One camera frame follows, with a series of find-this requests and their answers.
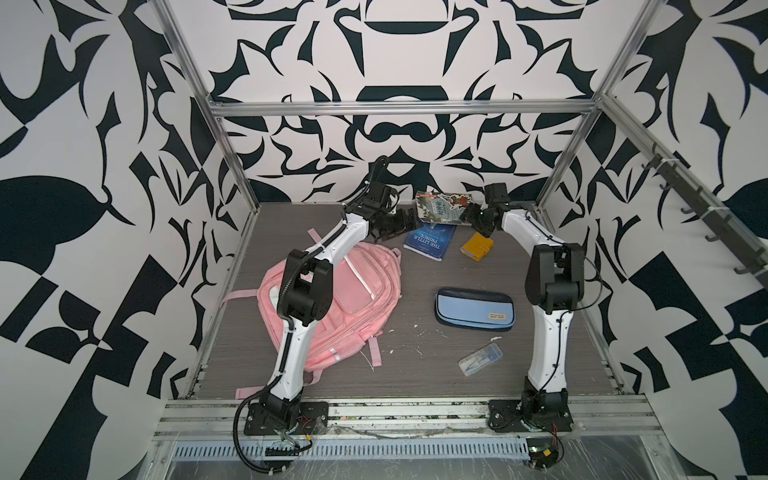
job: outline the clear plastic box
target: clear plastic box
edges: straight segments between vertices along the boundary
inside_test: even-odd
[[[498,345],[495,343],[491,343],[482,347],[477,352],[466,356],[464,359],[459,360],[458,367],[462,369],[465,376],[470,376],[483,367],[491,365],[503,355],[504,353],[502,353],[502,349],[498,348]]]

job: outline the black and white patterned wall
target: black and white patterned wall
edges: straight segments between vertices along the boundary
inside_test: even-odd
[[[132,478],[249,209],[145,0],[0,40],[0,478]]]
[[[173,0],[215,101],[589,98],[640,0]],[[379,155],[403,199],[535,200],[576,114],[229,118],[263,201],[340,201]]]
[[[768,4],[670,0],[650,33],[618,98],[765,241]],[[768,292],[645,163],[603,116],[548,213],[600,270],[592,316],[688,473],[768,475]]]

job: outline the book cover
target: book cover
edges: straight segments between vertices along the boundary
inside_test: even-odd
[[[440,262],[455,231],[456,225],[425,225],[409,233],[402,246]]]
[[[419,218],[426,223],[468,225],[461,222],[459,217],[471,202],[471,194],[416,192],[416,210]]]

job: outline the blue pencil case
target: blue pencil case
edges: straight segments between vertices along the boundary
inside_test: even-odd
[[[515,324],[515,308],[504,293],[446,287],[435,295],[435,318],[448,326],[506,332]]]

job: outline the pink backpack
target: pink backpack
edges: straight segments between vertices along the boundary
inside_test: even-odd
[[[312,229],[316,242],[321,238]],[[283,338],[283,319],[277,315],[277,293],[283,281],[285,261],[270,268],[258,290],[238,290],[224,297],[255,296],[266,330],[276,349]],[[312,385],[323,370],[358,353],[366,341],[371,350],[371,364],[380,366],[381,353],[376,337],[400,298],[400,251],[373,243],[358,243],[339,265],[333,267],[333,303],[315,329],[304,370],[314,372]],[[237,389],[243,399],[262,387]]]

